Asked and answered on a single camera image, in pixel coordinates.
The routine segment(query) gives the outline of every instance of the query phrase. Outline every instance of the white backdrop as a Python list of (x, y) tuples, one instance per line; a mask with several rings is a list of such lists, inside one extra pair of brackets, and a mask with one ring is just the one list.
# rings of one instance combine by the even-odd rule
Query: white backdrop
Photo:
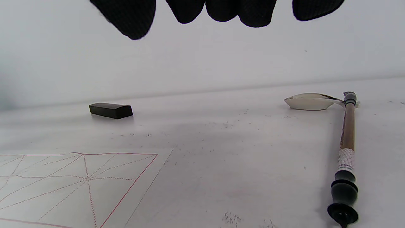
[(158, 0), (149, 34), (132, 41), (87, 0), (0, 2), (0, 110), (169, 93), (397, 77), (405, 73), (405, 3), (347, 0), (297, 21), (278, 1), (271, 24), (190, 24)]

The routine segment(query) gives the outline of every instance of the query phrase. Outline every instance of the red dashed line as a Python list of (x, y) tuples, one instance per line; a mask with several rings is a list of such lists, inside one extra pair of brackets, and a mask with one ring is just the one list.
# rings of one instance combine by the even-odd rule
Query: red dashed line
[(104, 165), (102, 165), (100, 168), (98, 168), (98, 170), (96, 170), (93, 174), (91, 174), (90, 177), (92, 177), (97, 171), (99, 171), (100, 169), (102, 169), (102, 168), (107, 164), (107, 162), (109, 162), (109, 161), (110, 161), (113, 157), (115, 157), (115, 156), (117, 156), (117, 154), (115, 154), (114, 156), (110, 157), (110, 159), (108, 159), (108, 160), (104, 163)]
[(135, 179), (128, 179), (128, 178), (119, 178), (119, 177), (101, 177), (101, 178), (90, 178), (90, 180), (100, 180), (100, 179), (118, 179), (118, 180), (128, 180), (128, 181), (134, 181)]
[(92, 198), (92, 190), (90, 189), (89, 172), (87, 171), (86, 157), (85, 157), (84, 155), (83, 155), (83, 159), (84, 159), (84, 166), (85, 166), (85, 168), (86, 168), (87, 185), (89, 185), (89, 197), (90, 197), (90, 204), (92, 205), (92, 212), (93, 212), (93, 219), (94, 219), (94, 227), (97, 228), (96, 212), (94, 211), (93, 198)]
[(51, 212), (55, 207), (57, 207), (62, 201), (64, 201), (66, 198), (68, 198), (70, 195), (72, 195), (73, 192), (75, 192), (76, 190), (78, 190), (82, 185), (84, 185), (84, 183), (82, 183), (81, 185), (79, 185), (75, 190), (73, 190), (71, 193), (69, 193), (69, 195), (67, 195), (65, 198), (63, 198), (61, 201), (59, 201), (59, 203), (57, 203), (55, 206), (53, 206), (48, 212), (46, 212), (44, 215), (42, 215), (39, 219), (41, 220), (45, 215), (47, 215), (49, 212)]
[(75, 184), (78, 184), (78, 183), (81, 183), (81, 182), (84, 182), (84, 181), (79, 181), (79, 182), (76, 182), (76, 183), (73, 183), (73, 184), (70, 184), (70, 185), (66, 185), (66, 186), (63, 186), (63, 187), (61, 187), (61, 188), (58, 188), (58, 189), (49, 191), (49, 192), (42, 193), (42, 194), (40, 194), (40, 195), (38, 195), (38, 196), (34, 196), (34, 197), (28, 198), (28, 199), (26, 199), (26, 200), (23, 200), (23, 201), (14, 203), (14, 204), (12, 204), (12, 205), (8, 205), (8, 206), (5, 206), (5, 207), (2, 207), (2, 208), (0, 208), (0, 210), (2, 210), (2, 209), (4, 209), (4, 208), (7, 208), (7, 207), (11, 207), (11, 206), (17, 205), (17, 204), (20, 204), (20, 203), (25, 202), (25, 201), (28, 201), (28, 200), (35, 199), (35, 198), (37, 198), (37, 197), (40, 197), (40, 196), (49, 194), (49, 193), (54, 192), (54, 191), (59, 191), (59, 190), (61, 190), (61, 189), (64, 189), (64, 188), (66, 188), (66, 187), (69, 187), (69, 186), (72, 186), (72, 185), (75, 185)]
[(9, 161), (9, 162), (7, 162), (7, 163), (4, 163), (4, 164), (2, 164), (0, 167), (5, 166), (5, 165), (7, 165), (8, 163), (13, 162), (13, 161), (15, 161), (15, 160), (17, 160), (17, 159), (19, 159), (19, 158), (21, 158), (21, 157), (17, 157), (16, 159), (13, 159), (13, 160), (11, 160), (11, 161)]
[(72, 157), (67, 157), (67, 158), (64, 158), (64, 159), (57, 160), (57, 161), (48, 162), (48, 163), (45, 163), (45, 164), (42, 164), (42, 165), (44, 166), (44, 165), (52, 164), (52, 163), (55, 163), (55, 162), (58, 162), (58, 161), (63, 161), (63, 160), (66, 160), (66, 159), (69, 159), (69, 158), (78, 157), (78, 156), (80, 156), (80, 155), (75, 155), (75, 156), (72, 156)]
[(125, 163), (125, 164), (122, 164), (122, 165), (119, 165), (119, 166), (111, 167), (111, 168), (106, 169), (106, 170), (102, 171), (101, 173), (95, 175), (95, 177), (98, 176), (98, 175), (100, 175), (100, 174), (102, 174), (102, 173), (104, 173), (105, 171), (110, 170), (110, 169), (117, 168), (117, 167), (124, 166), (124, 165), (128, 165), (128, 164), (131, 164), (131, 163), (134, 163), (134, 162), (137, 162), (137, 161), (142, 161), (142, 160), (145, 160), (145, 159), (148, 159), (148, 158), (151, 158), (151, 157), (154, 157), (154, 155), (149, 156), (149, 157), (146, 157), (146, 158), (142, 158), (142, 159), (139, 159), (139, 160), (136, 160), (136, 161), (128, 162), (128, 163)]
[(50, 158), (50, 157), (51, 157), (51, 156), (48, 156), (48, 157), (46, 157), (46, 158), (44, 158), (44, 159), (42, 159), (42, 160), (40, 160), (40, 161), (38, 161), (38, 162), (36, 162), (36, 163), (30, 165), (30, 166), (28, 166), (27, 168), (25, 168), (25, 169), (23, 169), (23, 170), (20, 170), (20, 172), (18, 172), (17, 174), (25, 173), (26, 171), (24, 171), (24, 170), (27, 170), (27, 169), (31, 168), (32, 166), (34, 166), (34, 165), (40, 163), (41, 161), (43, 161), (43, 160), (45, 160), (45, 159), (47, 159), (47, 158)]

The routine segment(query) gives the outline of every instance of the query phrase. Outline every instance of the brush handle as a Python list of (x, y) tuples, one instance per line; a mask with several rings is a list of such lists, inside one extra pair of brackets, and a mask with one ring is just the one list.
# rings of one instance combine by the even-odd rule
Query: brush handle
[(329, 205), (329, 215), (339, 223), (342, 228), (358, 220), (358, 214), (353, 209), (357, 199), (358, 188), (354, 176), (354, 109), (356, 94), (345, 92), (345, 117), (343, 120), (342, 137), (338, 159), (338, 171), (332, 183), (333, 204)]

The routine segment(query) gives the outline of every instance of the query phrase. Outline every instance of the black glove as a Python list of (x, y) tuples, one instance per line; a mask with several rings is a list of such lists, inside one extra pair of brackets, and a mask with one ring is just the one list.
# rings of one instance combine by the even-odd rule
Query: black glove
[[(155, 17), (156, 0), (90, 0), (120, 32), (133, 40), (144, 37)], [(166, 0), (178, 22), (192, 22), (204, 4), (208, 15), (219, 22), (239, 16), (249, 27), (270, 24), (276, 0)], [(296, 19), (309, 21), (332, 13), (343, 0), (293, 0)]]

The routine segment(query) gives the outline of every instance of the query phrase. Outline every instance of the red grid line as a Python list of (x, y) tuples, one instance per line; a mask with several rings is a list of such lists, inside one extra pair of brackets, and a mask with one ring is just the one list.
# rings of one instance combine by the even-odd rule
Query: red grid line
[(51, 161), (51, 162), (48, 162), (48, 163), (45, 163), (45, 164), (42, 164), (42, 165), (44, 166), (44, 165), (52, 164), (52, 163), (55, 163), (55, 162), (58, 162), (58, 161), (63, 161), (63, 160), (69, 159), (69, 158), (77, 157), (77, 156), (78, 155), (67, 157), (67, 158), (64, 158), (64, 159), (57, 160), (57, 161)]
[(7, 165), (8, 163), (13, 162), (13, 161), (15, 161), (15, 160), (17, 160), (17, 159), (19, 159), (19, 158), (16, 158), (16, 159), (13, 159), (13, 160), (11, 160), (11, 161), (9, 161), (9, 162), (7, 162), (7, 163), (4, 163), (4, 164), (2, 164), (0, 167), (5, 166), (5, 165)]
[(113, 155), (112, 157), (110, 157), (110, 159), (108, 159), (104, 165), (102, 165), (100, 168), (98, 168), (98, 170), (96, 170), (93, 174), (91, 174), (90, 176), (93, 176), (95, 173), (97, 173), (100, 169), (102, 169), (113, 157), (117, 156), (117, 154)]
[(14, 171), (11, 173), (11, 175), (13, 175), (15, 173), (15, 171), (17, 170), (18, 166), (21, 164), (21, 162), (23, 161), (24, 156), (21, 158), (20, 162), (17, 164), (17, 166), (15, 167)]
[(118, 204), (115, 206), (115, 208), (113, 209), (113, 211), (108, 215), (108, 217), (106, 218), (106, 220), (103, 222), (103, 224), (100, 226), (100, 228), (102, 228), (104, 226), (104, 224), (107, 222), (107, 220), (111, 217), (111, 215), (114, 213), (114, 211), (117, 209), (117, 207), (120, 205), (120, 203), (122, 202), (122, 200), (125, 198), (125, 196), (128, 194), (128, 192), (131, 190), (131, 188), (134, 186), (134, 184), (136, 183), (136, 181), (142, 176), (142, 174), (146, 171), (146, 169), (152, 164), (152, 162), (156, 159), (158, 155), (156, 155), (151, 162), (149, 162), (148, 166), (146, 166), (146, 168), (142, 171), (142, 173), (136, 178), (136, 180), (132, 183), (131, 187), (129, 187), (129, 189), (126, 191), (126, 193), (124, 194), (124, 196), (121, 198), (121, 200), (118, 202)]
[(21, 177), (21, 178), (47, 178), (47, 177), (77, 177), (77, 178), (82, 178), (82, 179), (86, 179), (85, 177), (81, 177), (81, 176), (72, 176), (72, 175), (65, 175), (65, 176), (20, 176), (20, 175), (15, 175), (17, 177)]
[(21, 220), (16, 220), (16, 219), (6, 219), (6, 218), (0, 218), (0, 220), (3, 220), (3, 221), (8, 221), (8, 222), (21, 222), (21, 223), (26, 223), (26, 224), (35, 224), (35, 225), (53, 226), (53, 227), (58, 227), (58, 228), (73, 228), (73, 227), (69, 227), (69, 226), (60, 226), (60, 225), (55, 225), (55, 224), (43, 223), (43, 222), (29, 222), (29, 221), (21, 221)]
[[(156, 159), (156, 157), (158, 156), (158, 154), (144, 154), (144, 153), (100, 153), (100, 154), (85, 154), (85, 153), (78, 153), (78, 152), (73, 152), (73, 153), (83, 155), (83, 159), (84, 159), (84, 160), (85, 160), (84, 155), (105, 155), (105, 154), (115, 154), (115, 155), (117, 155), (117, 154), (154, 155), (154, 158), (153, 158), (153, 159), (151, 160), (151, 162), (146, 166), (146, 168), (141, 172), (141, 174), (134, 180), (134, 182), (132, 183), (132, 185), (130, 186), (130, 188), (126, 191), (126, 193), (123, 195), (123, 197), (121, 198), (121, 200), (118, 202), (118, 204), (115, 206), (115, 208), (114, 208), (114, 209), (111, 211), (111, 213), (108, 215), (108, 217), (107, 217), (106, 220), (103, 222), (103, 224), (100, 226), (100, 228), (102, 228), (102, 227), (105, 225), (105, 223), (108, 221), (108, 219), (111, 217), (111, 215), (112, 215), (112, 214), (114, 213), (114, 211), (117, 209), (117, 207), (121, 204), (121, 202), (122, 202), (123, 199), (126, 197), (126, 195), (128, 194), (128, 192), (132, 189), (132, 187), (134, 186), (134, 184), (137, 182), (137, 180), (143, 175), (143, 173), (147, 170), (147, 168), (153, 163), (153, 161), (154, 161), (154, 160)], [(47, 155), (0, 155), (0, 156), (62, 156), (62, 155), (66, 155), (66, 154), (58, 154), (58, 155), (50, 155), (50, 154), (47, 154)], [(81, 156), (77, 157), (75, 160), (73, 160), (72, 162), (70, 162), (70, 163), (67, 164), (66, 166), (62, 167), (61, 169), (67, 167), (68, 165), (70, 165), (71, 163), (73, 163), (74, 161), (76, 161), (77, 159), (79, 159), (80, 157), (81, 157)], [(87, 172), (87, 175), (88, 175), (86, 161), (85, 161), (85, 167), (86, 167), (86, 172)], [(52, 174), (50, 174), (50, 175), (48, 175), (48, 176), (46, 176), (46, 177), (41, 177), (42, 179), (40, 179), (40, 180), (43, 180), (44, 178), (47, 178), (47, 177), (51, 177)], [(89, 185), (89, 192), (90, 192), (90, 194), (91, 194), (91, 190), (90, 190), (90, 180), (92, 180), (92, 179), (93, 179), (93, 178), (87, 178), (87, 182), (88, 182), (88, 185)], [(13, 193), (15, 193), (15, 192), (17, 192), (17, 191), (19, 191), (19, 190), (25, 188), (25, 187), (28, 187), (29, 185), (24, 186), (24, 187), (22, 187), (22, 188), (20, 188), (20, 189), (18, 189), (18, 190), (16, 190), (16, 191), (10, 193), (9, 195), (7, 195), (7, 196), (5, 196), (3, 199), (1, 199), (0, 202), (3, 201), (6, 197), (10, 196), (11, 194), (13, 194)], [(22, 220), (16, 220), (16, 219), (0, 218), (0, 220), (10, 221), (10, 222), (21, 222), (21, 223), (26, 223), (26, 224), (38, 224), (38, 225), (44, 225), (44, 226), (53, 226), (53, 227), (57, 227), (57, 228), (72, 228), (72, 227), (61, 226), (61, 225), (56, 225), (56, 224), (48, 224), (48, 223), (41, 223), (41, 222), (29, 222), (29, 221), (22, 221)]]
[(75, 185), (75, 184), (78, 184), (78, 183), (81, 183), (81, 182), (84, 182), (84, 181), (78, 181), (78, 182), (76, 182), (76, 183), (69, 184), (69, 185), (63, 186), (63, 187), (61, 187), (61, 188), (52, 190), (52, 191), (42, 193), (42, 194), (40, 194), (40, 195), (37, 195), (37, 196), (31, 197), (31, 198), (28, 198), (28, 199), (26, 199), (26, 200), (23, 200), (23, 201), (20, 201), (20, 202), (17, 202), (17, 203), (14, 203), (14, 204), (11, 204), (11, 205), (2, 207), (2, 208), (0, 208), (0, 210), (2, 210), (2, 209), (4, 209), (4, 208), (7, 208), (7, 207), (11, 207), (11, 206), (17, 205), (17, 204), (20, 204), (20, 203), (25, 202), (25, 201), (29, 201), (29, 200), (35, 199), (35, 198), (40, 197), (40, 196), (44, 196), (44, 195), (49, 194), (49, 193), (54, 192), (54, 191), (59, 191), (59, 190), (61, 190), (61, 189), (64, 189), (64, 188), (66, 188), (66, 187), (69, 187), (69, 186), (72, 186), (72, 185)]
[(18, 172), (17, 174), (25, 173), (27, 169), (31, 168), (32, 166), (34, 166), (34, 165), (40, 163), (41, 161), (44, 161), (44, 160), (47, 159), (47, 158), (50, 158), (50, 157), (51, 157), (51, 156), (48, 156), (48, 157), (46, 157), (46, 158), (44, 158), (44, 159), (42, 159), (42, 160), (40, 160), (40, 161), (38, 161), (38, 162), (36, 162), (36, 163), (30, 165), (30, 166), (28, 166), (27, 168), (25, 168), (25, 169), (23, 169), (23, 170), (20, 170), (20, 172)]
[(131, 164), (131, 163), (134, 163), (134, 162), (137, 162), (137, 161), (142, 161), (142, 160), (145, 160), (145, 159), (148, 159), (148, 158), (151, 158), (151, 157), (153, 157), (153, 156), (149, 156), (149, 157), (142, 158), (142, 159), (139, 159), (139, 160), (136, 160), (136, 161), (132, 161), (132, 162), (128, 162), (128, 163), (125, 163), (125, 164), (121, 164), (121, 165), (118, 165), (118, 166), (114, 166), (114, 167), (108, 168), (108, 169), (102, 171), (101, 173), (95, 175), (94, 177), (96, 177), (96, 176), (98, 176), (98, 175), (100, 175), (100, 174), (102, 174), (102, 173), (104, 173), (105, 171), (108, 171), (108, 170), (110, 170), (110, 169), (117, 168), (117, 167), (124, 166), (124, 165), (128, 165), (128, 164)]
[(14, 193), (16, 193), (17, 191), (19, 191), (19, 190), (21, 190), (21, 189), (23, 189), (23, 188), (26, 188), (26, 187), (28, 187), (28, 186), (30, 186), (30, 185), (33, 185), (33, 184), (37, 183), (38, 181), (41, 181), (41, 180), (43, 180), (43, 179), (45, 179), (45, 178), (47, 178), (47, 177), (53, 175), (54, 173), (56, 173), (56, 172), (58, 172), (58, 171), (64, 169), (65, 167), (67, 167), (68, 165), (70, 165), (71, 163), (73, 163), (74, 161), (76, 161), (76, 160), (79, 159), (79, 158), (80, 158), (80, 157), (76, 158), (75, 160), (71, 161), (69, 164), (67, 164), (67, 165), (65, 165), (64, 167), (58, 169), (57, 171), (55, 171), (55, 172), (49, 174), (48, 176), (46, 176), (46, 177), (44, 177), (44, 178), (42, 178), (42, 179), (39, 179), (39, 180), (37, 180), (37, 181), (35, 181), (35, 182), (29, 184), (29, 185), (26, 185), (26, 186), (24, 186), (24, 187), (22, 187), (22, 188), (20, 188), (20, 189), (17, 189), (17, 190), (15, 190), (15, 191), (13, 191), (12, 193), (10, 193), (10, 194), (6, 195), (5, 197), (3, 197), (3, 198), (0, 200), (0, 202), (2, 202), (5, 198), (9, 197), (11, 194), (14, 194)]
[(135, 179), (128, 179), (128, 178), (119, 178), (119, 177), (101, 177), (101, 178), (91, 178), (90, 180), (100, 180), (100, 179), (118, 179), (118, 180), (128, 180), (128, 181), (134, 181)]
[(66, 198), (68, 198), (70, 195), (72, 195), (73, 194), (73, 192), (75, 192), (76, 190), (78, 190), (82, 185), (84, 185), (84, 182), (81, 184), (81, 185), (79, 185), (79, 186), (77, 186), (77, 188), (75, 189), (75, 190), (73, 190), (71, 193), (69, 193), (65, 198), (63, 198), (61, 201), (59, 201), (59, 203), (57, 203), (55, 206), (53, 206), (49, 211), (47, 211), (44, 215), (42, 215), (39, 219), (38, 219), (38, 221), (39, 220), (41, 220), (45, 215), (47, 215), (49, 212), (51, 212), (54, 208), (56, 208), (61, 202), (63, 202)]

